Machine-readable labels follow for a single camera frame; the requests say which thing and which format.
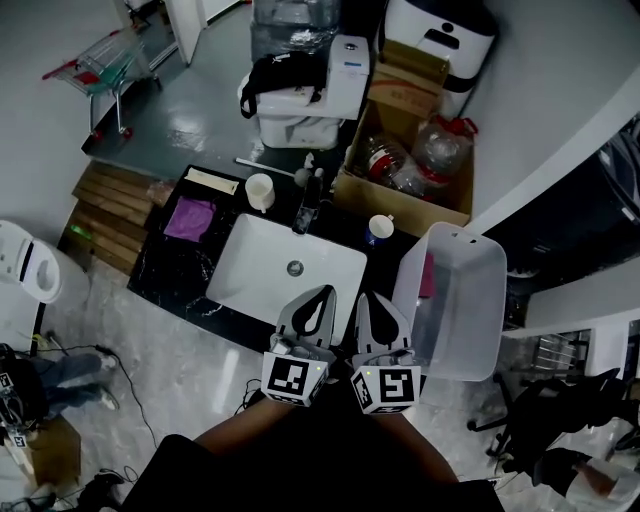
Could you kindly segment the black bag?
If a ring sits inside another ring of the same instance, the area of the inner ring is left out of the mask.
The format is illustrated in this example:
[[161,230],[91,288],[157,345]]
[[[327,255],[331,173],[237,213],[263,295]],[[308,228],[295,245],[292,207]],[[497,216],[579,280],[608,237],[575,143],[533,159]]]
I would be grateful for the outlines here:
[[311,102],[318,102],[326,86],[326,72],[324,60],[314,54],[291,51],[266,55],[254,63],[248,81],[242,87],[241,115],[250,119],[257,113],[259,94],[283,89],[311,87]]

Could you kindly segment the plastic-wrapped grey appliance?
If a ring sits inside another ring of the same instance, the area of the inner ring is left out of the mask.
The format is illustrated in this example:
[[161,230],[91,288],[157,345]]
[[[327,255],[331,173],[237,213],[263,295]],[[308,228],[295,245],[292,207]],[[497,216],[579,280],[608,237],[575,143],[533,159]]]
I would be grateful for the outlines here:
[[253,0],[253,61],[289,51],[326,55],[339,32],[341,0]]

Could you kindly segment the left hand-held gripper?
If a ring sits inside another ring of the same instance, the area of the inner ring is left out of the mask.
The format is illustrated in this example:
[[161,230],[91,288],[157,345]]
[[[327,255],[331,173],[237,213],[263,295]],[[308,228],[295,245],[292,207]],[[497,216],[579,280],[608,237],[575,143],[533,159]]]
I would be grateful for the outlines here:
[[337,360],[331,346],[337,292],[322,285],[303,292],[282,309],[264,353],[261,392],[270,400],[310,407]]

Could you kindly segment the white smart toilet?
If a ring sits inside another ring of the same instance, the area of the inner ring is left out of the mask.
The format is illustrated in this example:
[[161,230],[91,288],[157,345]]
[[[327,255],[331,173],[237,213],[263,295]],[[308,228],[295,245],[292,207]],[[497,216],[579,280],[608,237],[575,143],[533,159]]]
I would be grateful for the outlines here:
[[80,306],[90,292],[89,277],[79,264],[7,220],[0,220],[0,282],[66,309]]

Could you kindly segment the black cabinet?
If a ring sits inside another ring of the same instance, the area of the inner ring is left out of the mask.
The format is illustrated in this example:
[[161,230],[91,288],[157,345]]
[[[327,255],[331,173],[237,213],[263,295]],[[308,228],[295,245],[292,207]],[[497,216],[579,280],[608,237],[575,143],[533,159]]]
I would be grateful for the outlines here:
[[517,278],[575,281],[640,256],[640,112],[574,170],[486,232]]

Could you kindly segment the clear bottle red label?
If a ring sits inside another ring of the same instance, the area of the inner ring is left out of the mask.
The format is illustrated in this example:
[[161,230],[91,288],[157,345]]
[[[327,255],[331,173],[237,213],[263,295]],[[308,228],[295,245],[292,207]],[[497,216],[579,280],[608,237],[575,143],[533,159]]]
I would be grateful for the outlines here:
[[395,139],[378,134],[365,142],[365,161],[370,181],[387,188],[422,198],[426,180],[418,164]]

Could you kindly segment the white door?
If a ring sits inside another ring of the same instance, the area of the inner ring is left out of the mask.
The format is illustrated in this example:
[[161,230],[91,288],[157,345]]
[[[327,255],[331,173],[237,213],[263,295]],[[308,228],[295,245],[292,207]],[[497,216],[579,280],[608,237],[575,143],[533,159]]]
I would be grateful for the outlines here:
[[202,0],[164,0],[184,64],[193,60],[201,32],[207,27]]

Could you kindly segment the chrome faucet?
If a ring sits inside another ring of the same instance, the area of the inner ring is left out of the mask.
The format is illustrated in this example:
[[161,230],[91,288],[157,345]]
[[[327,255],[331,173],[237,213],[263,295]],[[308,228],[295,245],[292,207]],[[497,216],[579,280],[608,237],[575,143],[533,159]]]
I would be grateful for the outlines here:
[[325,190],[324,179],[316,175],[309,177],[291,227],[293,233],[307,234],[312,224],[319,218],[321,209],[332,203],[331,193]]

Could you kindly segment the white mug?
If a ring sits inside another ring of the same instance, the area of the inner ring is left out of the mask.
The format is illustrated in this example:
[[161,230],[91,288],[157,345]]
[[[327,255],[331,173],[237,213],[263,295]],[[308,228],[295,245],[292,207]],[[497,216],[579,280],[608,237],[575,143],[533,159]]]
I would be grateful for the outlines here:
[[245,182],[245,192],[250,206],[265,213],[275,203],[275,190],[272,179],[264,173],[257,173]]

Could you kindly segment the pink cloth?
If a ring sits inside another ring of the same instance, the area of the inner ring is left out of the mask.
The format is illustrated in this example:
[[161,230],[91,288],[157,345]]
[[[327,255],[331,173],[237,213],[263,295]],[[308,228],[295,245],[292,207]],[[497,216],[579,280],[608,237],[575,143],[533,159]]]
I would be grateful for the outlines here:
[[434,290],[434,257],[430,252],[427,252],[424,258],[418,297],[420,299],[431,298],[434,295]]

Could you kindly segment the black office chair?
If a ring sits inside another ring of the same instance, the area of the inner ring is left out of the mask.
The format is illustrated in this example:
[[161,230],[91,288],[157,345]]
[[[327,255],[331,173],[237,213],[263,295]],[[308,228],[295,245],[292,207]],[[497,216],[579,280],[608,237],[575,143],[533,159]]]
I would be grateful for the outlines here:
[[528,472],[560,435],[586,427],[600,427],[618,418],[640,428],[640,400],[627,397],[628,385],[616,369],[582,377],[574,384],[557,378],[528,382],[513,397],[500,373],[493,375],[504,399],[506,415],[479,426],[467,423],[472,432],[501,427],[497,446],[486,454],[503,459],[506,472]]

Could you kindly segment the red-handled shopping cart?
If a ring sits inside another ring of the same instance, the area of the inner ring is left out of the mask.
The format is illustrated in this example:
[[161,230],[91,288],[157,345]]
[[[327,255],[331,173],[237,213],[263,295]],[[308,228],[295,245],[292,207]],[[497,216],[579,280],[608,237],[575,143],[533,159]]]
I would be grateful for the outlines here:
[[88,99],[90,105],[90,135],[101,137],[95,120],[94,103],[97,97],[110,93],[115,100],[116,120],[119,134],[130,139],[133,130],[124,125],[122,98],[128,84],[152,81],[159,90],[159,77],[149,68],[144,68],[139,58],[143,55],[144,43],[134,33],[133,28],[122,28],[110,32],[74,59],[42,76],[42,80],[63,81]]

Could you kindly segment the wooden steps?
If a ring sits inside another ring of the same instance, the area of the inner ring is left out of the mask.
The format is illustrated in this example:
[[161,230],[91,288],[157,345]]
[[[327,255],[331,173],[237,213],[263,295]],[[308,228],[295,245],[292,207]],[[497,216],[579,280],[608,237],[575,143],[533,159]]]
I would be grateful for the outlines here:
[[[81,266],[93,257],[129,276],[143,249],[148,227],[159,211],[161,182],[130,170],[92,161],[72,191],[76,205],[59,248]],[[76,224],[92,234],[87,240],[69,229]]]

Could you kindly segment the translucent plastic bin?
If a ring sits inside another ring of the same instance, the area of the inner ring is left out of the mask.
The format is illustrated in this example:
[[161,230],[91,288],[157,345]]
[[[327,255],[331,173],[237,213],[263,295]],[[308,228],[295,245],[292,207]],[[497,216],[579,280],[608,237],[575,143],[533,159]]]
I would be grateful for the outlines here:
[[[425,254],[435,290],[418,297]],[[507,281],[497,242],[445,222],[433,224],[400,261],[392,303],[407,319],[415,357],[429,378],[480,382],[496,367]]]

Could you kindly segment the purple cloth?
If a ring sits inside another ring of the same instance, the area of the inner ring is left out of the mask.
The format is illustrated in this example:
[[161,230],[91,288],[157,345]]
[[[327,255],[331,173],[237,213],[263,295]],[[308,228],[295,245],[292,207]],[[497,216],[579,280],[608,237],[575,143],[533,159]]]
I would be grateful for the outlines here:
[[212,201],[180,197],[164,234],[198,243],[209,228],[215,211],[216,206]]

